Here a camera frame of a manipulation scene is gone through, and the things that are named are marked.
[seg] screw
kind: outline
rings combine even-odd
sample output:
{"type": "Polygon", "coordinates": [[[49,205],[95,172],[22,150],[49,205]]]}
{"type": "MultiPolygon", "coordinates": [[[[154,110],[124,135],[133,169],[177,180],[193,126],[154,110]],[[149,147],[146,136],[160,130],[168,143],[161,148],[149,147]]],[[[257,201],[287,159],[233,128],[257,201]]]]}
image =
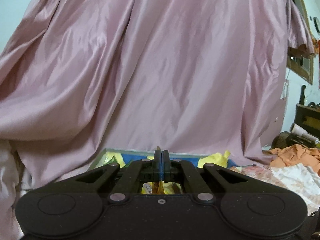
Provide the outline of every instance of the screw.
{"type": "Polygon", "coordinates": [[[213,199],[213,195],[211,193],[200,193],[198,195],[198,199],[202,201],[210,201],[213,199]]]}
{"type": "Polygon", "coordinates": [[[164,199],[159,199],[159,200],[158,200],[158,203],[159,203],[159,204],[165,204],[165,202],[166,202],[166,201],[165,201],[164,199]]]}
{"type": "Polygon", "coordinates": [[[113,193],[109,198],[113,201],[123,201],[125,199],[125,195],[122,193],[113,193]]]}
{"type": "Polygon", "coordinates": [[[320,239],[320,232],[315,232],[312,236],[311,239],[320,239]]]}

